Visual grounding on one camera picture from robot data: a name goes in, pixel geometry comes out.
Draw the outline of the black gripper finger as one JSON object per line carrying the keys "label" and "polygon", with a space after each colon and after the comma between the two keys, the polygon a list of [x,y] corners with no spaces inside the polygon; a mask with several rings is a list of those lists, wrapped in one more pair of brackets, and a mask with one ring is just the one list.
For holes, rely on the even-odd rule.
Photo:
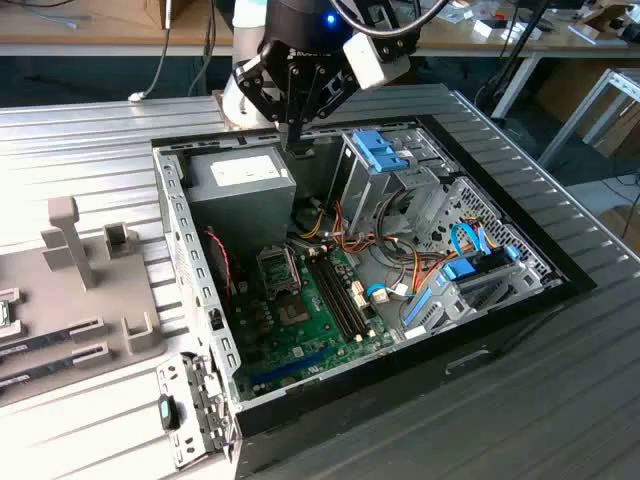
{"label": "black gripper finger", "polygon": [[233,67],[241,93],[267,120],[278,124],[286,148],[300,140],[299,109],[290,92],[295,66],[288,54],[284,44],[264,44],[255,57]]}
{"label": "black gripper finger", "polygon": [[304,97],[304,104],[299,115],[300,125],[295,127],[294,142],[300,141],[303,128],[306,125],[315,118],[327,118],[357,90],[358,83],[348,64],[331,68],[318,65]]}

